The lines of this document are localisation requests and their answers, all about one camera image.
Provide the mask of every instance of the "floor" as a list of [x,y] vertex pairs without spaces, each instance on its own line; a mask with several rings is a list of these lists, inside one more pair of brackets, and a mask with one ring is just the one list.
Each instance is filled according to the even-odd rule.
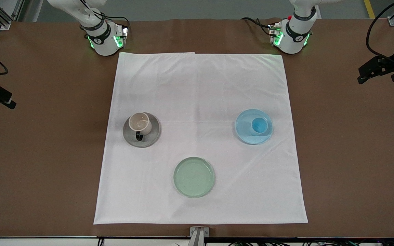
[[[372,1],[375,14],[390,4],[390,0]],[[240,19],[242,17],[287,17],[293,12],[288,0],[108,0],[100,8],[109,16],[125,16],[131,21],[161,21],[185,18]],[[346,0],[320,5],[323,19],[368,18],[363,0]],[[53,8],[47,0],[28,0],[23,21],[74,22],[70,15]]]

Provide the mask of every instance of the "cup handle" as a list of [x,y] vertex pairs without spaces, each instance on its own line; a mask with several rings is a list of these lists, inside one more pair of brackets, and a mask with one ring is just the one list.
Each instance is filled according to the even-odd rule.
[[136,140],[142,141],[142,137],[144,137],[144,135],[141,135],[141,132],[136,132]]

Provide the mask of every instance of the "brown table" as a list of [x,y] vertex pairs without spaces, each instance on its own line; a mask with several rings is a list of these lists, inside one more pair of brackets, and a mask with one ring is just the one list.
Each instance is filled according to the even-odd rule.
[[[394,83],[356,80],[373,57],[370,22],[318,20],[301,53],[283,54],[309,223],[212,225],[212,236],[394,237]],[[394,50],[385,19],[371,45]],[[281,54],[243,20],[134,22],[122,51]],[[17,102],[0,105],[0,235],[189,235],[185,224],[93,225],[117,54],[96,55],[78,23],[15,22],[0,60]]]

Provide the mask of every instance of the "green plate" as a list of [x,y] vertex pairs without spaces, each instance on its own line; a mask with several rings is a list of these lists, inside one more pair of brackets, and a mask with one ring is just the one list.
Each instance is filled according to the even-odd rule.
[[187,197],[197,198],[208,194],[214,182],[211,164],[199,157],[184,159],[174,170],[174,185]]

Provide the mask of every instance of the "yellow floor stripe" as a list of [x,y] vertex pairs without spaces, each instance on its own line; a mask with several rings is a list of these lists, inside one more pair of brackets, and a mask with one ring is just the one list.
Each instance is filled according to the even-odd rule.
[[375,19],[375,14],[373,13],[372,5],[369,0],[364,0],[364,5],[366,5],[367,13],[370,19]]

